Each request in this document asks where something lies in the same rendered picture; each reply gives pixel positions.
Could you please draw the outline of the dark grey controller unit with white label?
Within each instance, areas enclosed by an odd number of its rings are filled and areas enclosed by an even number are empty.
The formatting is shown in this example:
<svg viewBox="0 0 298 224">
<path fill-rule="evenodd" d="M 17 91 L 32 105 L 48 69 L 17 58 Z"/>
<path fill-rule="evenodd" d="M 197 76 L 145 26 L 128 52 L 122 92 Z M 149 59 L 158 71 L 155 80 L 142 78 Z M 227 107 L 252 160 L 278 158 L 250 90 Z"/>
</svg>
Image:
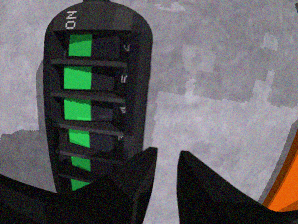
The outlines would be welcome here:
<svg viewBox="0 0 298 224">
<path fill-rule="evenodd" d="M 44 36 L 44 120 L 56 192 L 73 192 L 144 152 L 153 36 L 144 16 L 82 0 Z"/>
</svg>

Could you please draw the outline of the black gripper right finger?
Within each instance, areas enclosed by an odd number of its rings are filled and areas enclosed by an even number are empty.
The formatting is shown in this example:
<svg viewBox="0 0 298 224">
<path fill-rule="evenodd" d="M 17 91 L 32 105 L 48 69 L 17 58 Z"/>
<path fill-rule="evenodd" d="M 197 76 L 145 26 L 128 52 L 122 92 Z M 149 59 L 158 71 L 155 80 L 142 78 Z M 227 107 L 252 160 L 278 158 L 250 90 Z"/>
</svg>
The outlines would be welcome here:
<svg viewBox="0 0 298 224">
<path fill-rule="evenodd" d="M 265 208 L 186 151 L 178 160 L 177 205 L 180 224 L 298 224 L 298 209 Z"/>
</svg>

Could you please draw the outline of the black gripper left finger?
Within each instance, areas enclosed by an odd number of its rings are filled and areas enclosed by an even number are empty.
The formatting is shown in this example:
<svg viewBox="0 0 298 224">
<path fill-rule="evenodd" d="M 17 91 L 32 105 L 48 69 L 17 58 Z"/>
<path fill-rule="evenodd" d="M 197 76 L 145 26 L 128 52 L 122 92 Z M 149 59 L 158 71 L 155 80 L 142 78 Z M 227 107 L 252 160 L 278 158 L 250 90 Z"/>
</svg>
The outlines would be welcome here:
<svg viewBox="0 0 298 224">
<path fill-rule="evenodd" d="M 0 175 L 0 224 L 142 224 L 152 194 L 157 147 L 108 176 L 53 193 Z"/>
</svg>

